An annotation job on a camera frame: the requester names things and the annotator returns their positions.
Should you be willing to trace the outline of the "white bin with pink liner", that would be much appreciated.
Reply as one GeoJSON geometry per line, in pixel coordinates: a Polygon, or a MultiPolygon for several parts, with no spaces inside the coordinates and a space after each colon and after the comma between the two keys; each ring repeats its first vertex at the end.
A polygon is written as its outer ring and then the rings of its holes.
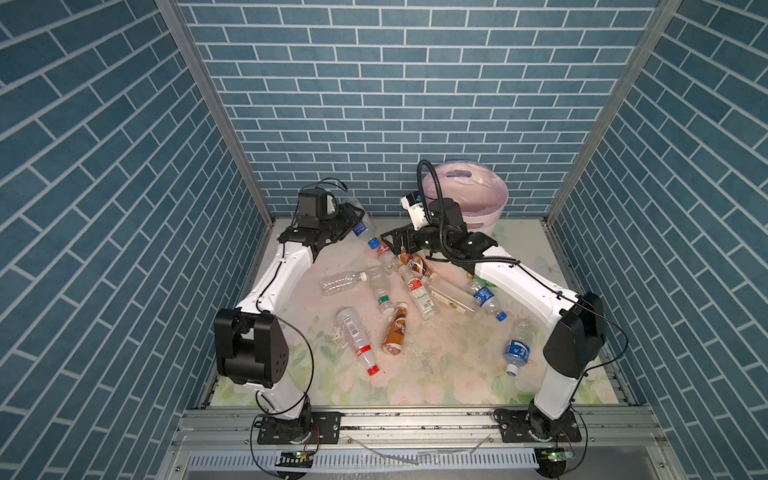
{"type": "Polygon", "coordinates": [[[427,166],[428,161],[421,161],[421,189],[417,190],[426,196],[426,204],[433,215],[437,208],[430,203],[436,201],[437,184],[444,198],[456,202],[462,212],[462,218],[469,230],[482,230],[493,226],[501,216],[508,200],[508,187],[504,181],[491,169],[471,161],[449,161],[447,163],[427,166]]]}

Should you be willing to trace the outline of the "clear bottle white cap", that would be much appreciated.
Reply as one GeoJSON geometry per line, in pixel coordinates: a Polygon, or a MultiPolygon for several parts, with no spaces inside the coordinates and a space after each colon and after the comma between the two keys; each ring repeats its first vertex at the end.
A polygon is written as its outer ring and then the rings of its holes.
{"type": "Polygon", "coordinates": [[[320,288],[323,295],[329,296],[350,290],[367,281],[368,275],[365,271],[346,271],[323,278],[320,288]]]}

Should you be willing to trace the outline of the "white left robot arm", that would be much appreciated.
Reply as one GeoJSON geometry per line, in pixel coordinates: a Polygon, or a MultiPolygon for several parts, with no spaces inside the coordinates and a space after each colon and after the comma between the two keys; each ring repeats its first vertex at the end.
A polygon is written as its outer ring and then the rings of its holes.
{"type": "Polygon", "coordinates": [[[282,327],[289,323],[281,313],[322,249],[345,239],[364,215],[362,207],[323,188],[301,190],[295,220],[278,236],[264,275],[235,307],[214,318],[218,374],[252,390],[267,417],[294,421],[309,409],[308,390],[297,388],[287,374],[282,327]]]}

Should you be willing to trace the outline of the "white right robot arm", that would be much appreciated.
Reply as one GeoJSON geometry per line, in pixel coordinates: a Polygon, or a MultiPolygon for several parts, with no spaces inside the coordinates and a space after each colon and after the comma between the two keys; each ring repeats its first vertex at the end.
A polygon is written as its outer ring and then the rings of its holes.
{"type": "Polygon", "coordinates": [[[412,192],[401,198],[411,224],[383,234],[395,253],[437,253],[511,296],[542,323],[548,333],[543,382],[528,409],[535,436],[547,439],[567,418],[570,403],[587,366],[603,348],[606,318],[599,296],[579,294],[528,269],[492,237],[468,229],[458,203],[426,202],[412,192]]]}

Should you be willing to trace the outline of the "brown drink bottle upper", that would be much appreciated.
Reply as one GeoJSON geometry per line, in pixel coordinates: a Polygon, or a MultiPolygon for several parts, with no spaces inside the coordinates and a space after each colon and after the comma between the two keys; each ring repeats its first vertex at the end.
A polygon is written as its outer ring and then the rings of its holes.
{"type": "Polygon", "coordinates": [[[402,250],[398,255],[402,264],[407,266],[420,277],[434,279],[436,272],[427,264],[426,260],[418,253],[409,254],[402,250]]]}

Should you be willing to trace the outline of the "brown drink bottle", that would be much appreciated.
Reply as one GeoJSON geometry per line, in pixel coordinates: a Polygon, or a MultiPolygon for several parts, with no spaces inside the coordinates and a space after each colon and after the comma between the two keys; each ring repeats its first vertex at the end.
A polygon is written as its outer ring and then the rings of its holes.
{"type": "Polygon", "coordinates": [[[426,260],[418,253],[409,254],[402,250],[398,255],[402,264],[407,266],[420,277],[434,279],[436,272],[427,264],[426,260]]]}
{"type": "Polygon", "coordinates": [[[399,355],[405,343],[408,306],[404,302],[397,304],[382,343],[382,349],[389,355],[399,355]]]}

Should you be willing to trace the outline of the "clear bottle red white label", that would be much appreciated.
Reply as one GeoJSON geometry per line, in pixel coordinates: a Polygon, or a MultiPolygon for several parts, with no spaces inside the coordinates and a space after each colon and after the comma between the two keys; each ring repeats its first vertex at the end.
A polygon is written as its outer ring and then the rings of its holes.
{"type": "Polygon", "coordinates": [[[405,282],[406,288],[422,318],[429,320],[435,317],[437,314],[436,306],[422,281],[406,265],[401,265],[398,273],[405,282]]]}

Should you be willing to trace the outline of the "clear bottle blue cap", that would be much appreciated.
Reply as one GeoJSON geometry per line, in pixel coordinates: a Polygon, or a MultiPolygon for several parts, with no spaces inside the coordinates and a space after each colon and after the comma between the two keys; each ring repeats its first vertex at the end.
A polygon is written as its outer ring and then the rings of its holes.
{"type": "Polygon", "coordinates": [[[496,301],[496,297],[487,284],[477,276],[474,276],[467,284],[469,294],[477,305],[489,316],[499,322],[503,322],[507,313],[496,301]]]}

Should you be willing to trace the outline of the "frosted clear tall bottle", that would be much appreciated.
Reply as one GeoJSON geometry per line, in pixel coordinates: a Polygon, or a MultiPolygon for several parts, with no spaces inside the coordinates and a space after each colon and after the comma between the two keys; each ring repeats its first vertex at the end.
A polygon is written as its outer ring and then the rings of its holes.
{"type": "Polygon", "coordinates": [[[467,318],[474,318],[478,306],[474,298],[459,287],[437,276],[427,281],[427,290],[441,306],[447,307],[467,318]]]}

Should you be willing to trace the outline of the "clear bottle green cap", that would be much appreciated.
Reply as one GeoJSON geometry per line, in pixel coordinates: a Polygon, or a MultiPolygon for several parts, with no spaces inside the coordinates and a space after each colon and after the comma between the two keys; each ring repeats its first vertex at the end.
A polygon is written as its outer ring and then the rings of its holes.
{"type": "Polygon", "coordinates": [[[393,314],[395,306],[389,296],[389,280],[384,269],[380,266],[371,267],[365,273],[379,311],[385,316],[393,314]]]}

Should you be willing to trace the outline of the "brown drink bottle lower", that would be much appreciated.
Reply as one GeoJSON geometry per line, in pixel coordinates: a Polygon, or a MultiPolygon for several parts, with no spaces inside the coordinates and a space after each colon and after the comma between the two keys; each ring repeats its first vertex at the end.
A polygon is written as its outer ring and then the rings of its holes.
{"type": "Polygon", "coordinates": [[[399,355],[405,343],[408,306],[404,302],[397,304],[382,343],[382,349],[389,355],[399,355]]]}

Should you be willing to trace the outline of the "water bottle blue label white cap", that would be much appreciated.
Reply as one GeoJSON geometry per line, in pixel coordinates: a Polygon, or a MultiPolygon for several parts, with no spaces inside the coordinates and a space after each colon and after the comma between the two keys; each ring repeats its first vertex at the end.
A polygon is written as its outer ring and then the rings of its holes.
{"type": "Polygon", "coordinates": [[[534,338],[535,327],[529,320],[518,319],[512,325],[503,353],[506,373],[509,376],[516,377],[528,365],[534,338]]]}

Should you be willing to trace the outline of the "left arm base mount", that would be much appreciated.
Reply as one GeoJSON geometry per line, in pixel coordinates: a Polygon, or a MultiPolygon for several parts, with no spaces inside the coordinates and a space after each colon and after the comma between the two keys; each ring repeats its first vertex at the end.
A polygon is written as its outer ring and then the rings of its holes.
{"type": "Polygon", "coordinates": [[[272,417],[256,422],[258,445],[337,444],[342,415],[338,411],[303,411],[297,419],[272,417]]]}

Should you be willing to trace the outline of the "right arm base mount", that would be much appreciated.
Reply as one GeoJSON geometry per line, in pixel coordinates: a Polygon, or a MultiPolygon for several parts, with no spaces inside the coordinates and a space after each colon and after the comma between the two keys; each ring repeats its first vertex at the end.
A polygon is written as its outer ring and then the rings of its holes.
{"type": "Polygon", "coordinates": [[[568,408],[559,418],[552,420],[533,404],[527,409],[497,408],[492,419],[498,424],[504,443],[553,443],[557,441],[581,442],[574,412],[568,408]]]}

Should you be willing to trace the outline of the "aluminium front rail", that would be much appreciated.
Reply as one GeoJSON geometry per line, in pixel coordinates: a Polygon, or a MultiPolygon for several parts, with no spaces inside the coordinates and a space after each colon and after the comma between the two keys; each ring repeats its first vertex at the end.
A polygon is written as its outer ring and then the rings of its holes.
{"type": "MultiPolygon", "coordinates": [[[[171,442],[173,451],[259,448],[247,408],[188,410],[171,442]]],[[[521,407],[315,407],[313,429],[323,447],[528,446],[545,444],[532,436],[521,407]]],[[[564,447],[657,447],[665,434],[648,407],[577,406],[559,436],[564,447]]]]}

